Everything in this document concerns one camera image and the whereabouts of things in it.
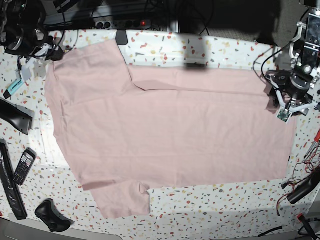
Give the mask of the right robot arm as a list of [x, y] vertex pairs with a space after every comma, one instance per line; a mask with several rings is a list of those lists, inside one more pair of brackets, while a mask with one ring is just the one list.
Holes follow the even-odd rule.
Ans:
[[0, 45], [5, 53], [18, 57], [17, 73], [21, 76], [21, 59], [60, 61], [64, 52], [60, 43], [45, 29], [47, 12], [40, 0], [2, 0], [0, 2]]

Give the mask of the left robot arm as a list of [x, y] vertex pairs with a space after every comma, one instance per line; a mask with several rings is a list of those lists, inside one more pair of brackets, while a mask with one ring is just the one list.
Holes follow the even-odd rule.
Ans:
[[294, 115], [306, 116], [310, 109], [320, 110], [320, 102], [309, 94], [320, 81], [320, 2], [301, 0], [300, 4], [308, 8], [306, 22], [297, 22], [294, 38], [267, 58], [288, 48], [290, 69], [261, 70], [261, 76], [271, 85], [269, 96], [278, 108], [276, 117], [285, 123]]

